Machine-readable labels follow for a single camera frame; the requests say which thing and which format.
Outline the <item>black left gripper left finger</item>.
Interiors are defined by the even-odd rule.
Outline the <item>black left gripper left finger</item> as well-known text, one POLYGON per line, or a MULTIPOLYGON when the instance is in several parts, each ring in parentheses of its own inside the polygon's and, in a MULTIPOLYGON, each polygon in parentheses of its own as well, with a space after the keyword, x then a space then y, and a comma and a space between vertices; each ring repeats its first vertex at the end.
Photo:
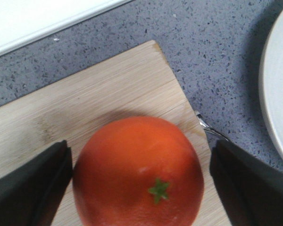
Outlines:
POLYGON ((0 178, 0 226, 51 225, 72 174, 63 140, 0 178))

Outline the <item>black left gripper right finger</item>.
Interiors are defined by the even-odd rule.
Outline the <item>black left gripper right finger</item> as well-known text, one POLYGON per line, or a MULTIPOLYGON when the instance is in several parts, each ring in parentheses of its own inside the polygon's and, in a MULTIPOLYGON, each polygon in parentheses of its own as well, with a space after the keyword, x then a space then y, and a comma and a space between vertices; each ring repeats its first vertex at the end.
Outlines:
POLYGON ((283 226, 283 173, 232 142, 212 148, 210 174, 233 226, 283 226))

